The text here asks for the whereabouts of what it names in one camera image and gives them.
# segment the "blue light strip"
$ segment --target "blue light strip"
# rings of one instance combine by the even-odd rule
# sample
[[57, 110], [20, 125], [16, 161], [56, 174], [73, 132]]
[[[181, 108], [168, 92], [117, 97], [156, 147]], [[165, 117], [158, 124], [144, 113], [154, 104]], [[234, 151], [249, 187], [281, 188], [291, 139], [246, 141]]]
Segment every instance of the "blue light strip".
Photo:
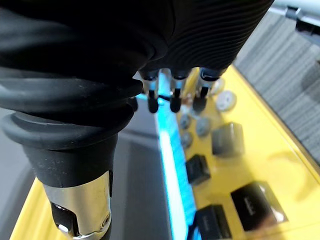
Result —
[[[159, 74], [159, 92], [168, 94], [170, 82]], [[188, 183], [185, 153], [181, 146], [176, 115], [168, 102], [159, 106], [157, 127], [161, 147], [167, 202], [170, 215], [172, 240], [185, 240], [188, 225], [196, 212], [192, 188]]]

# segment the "yellow table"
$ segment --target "yellow table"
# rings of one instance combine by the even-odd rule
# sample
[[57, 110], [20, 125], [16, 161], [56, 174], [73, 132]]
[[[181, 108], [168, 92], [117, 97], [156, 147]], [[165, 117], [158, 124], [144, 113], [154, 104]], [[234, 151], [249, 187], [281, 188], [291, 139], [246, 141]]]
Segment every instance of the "yellow table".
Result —
[[[190, 84], [196, 77], [195, 70], [188, 80]], [[222, 204], [236, 240], [320, 239], [319, 168], [233, 66], [223, 78], [224, 89], [237, 96], [236, 106], [218, 114], [214, 107], [215, 97], [209, 98], [202, 115], [212, 119], [213, 128], [228, 122], [241, 124], [245, 154], [238, 159], [219, 160], [212, 155], [210, 136], [199, 138], [193, 132], [193, 145], [185, 151], [186, 159], [196, 153], [204, 154], [211, 173], [208, 181], [193, 188], [197, 208]], [[194, 130], [195, 124], [193, 120], [189, 129]], [[268, 182], [287, 222], [264, 232], [244, 232], [230, 192], [253, 180]], [[38, 180], [32, 185], [10, 239], [65, 240], [54, 225], [49, 201]]]

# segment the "gray floor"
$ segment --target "gray floor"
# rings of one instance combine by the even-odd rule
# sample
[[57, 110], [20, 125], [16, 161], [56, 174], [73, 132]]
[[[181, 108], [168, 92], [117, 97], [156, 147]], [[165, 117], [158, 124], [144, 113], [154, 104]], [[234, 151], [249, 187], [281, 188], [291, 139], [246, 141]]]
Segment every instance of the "gray floor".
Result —
[[234, 64], [320, 164], [320, 47], [268, 12]]
[[[0, 117], [10, 113], [0, 109]], [[0, 132], [0, 236], [10, 238], [34, 176], [22, 148]], [[170, 240], [154, 116], [145, 101], [119, 134], [114, 156], [112, 240]]]

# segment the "black square object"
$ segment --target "black square object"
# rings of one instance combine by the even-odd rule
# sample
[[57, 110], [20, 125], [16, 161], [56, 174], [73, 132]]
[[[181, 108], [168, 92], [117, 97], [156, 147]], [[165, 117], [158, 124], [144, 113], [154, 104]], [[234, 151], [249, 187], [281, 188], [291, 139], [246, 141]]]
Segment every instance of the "black square object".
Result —
[[258, 230], [277, 223], [271, 205], [258, 182], [252, 182], [231, 193], [245, 231]]
[[196, 211], [202, 240], [230, 239], [231, 233], [222, 205], [209, 205]]
[[189, 184], [197, 185], [210, 178], [210, 172], [203, 155], [194, 155], [185, 163]]
[[245, 151], [242, 126], [235, 122], [227, 123], [211, 133], [212, 154], [219, 157], [234, 157]]

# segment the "robotic hand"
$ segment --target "robotic hand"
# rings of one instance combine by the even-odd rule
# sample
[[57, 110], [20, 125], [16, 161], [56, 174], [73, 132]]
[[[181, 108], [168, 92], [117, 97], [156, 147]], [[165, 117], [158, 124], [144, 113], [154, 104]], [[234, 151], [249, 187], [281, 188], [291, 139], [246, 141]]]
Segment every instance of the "robotic hand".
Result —
[[[113, 155], [128, 99], [169, 68], [171, 109], [202, 67], [194, 108], [232, 63], [272, 0], [0, 0], [0, 107], [70, 239], [108, 239]], [[155, 85], [147, 89], [157, 111]]]

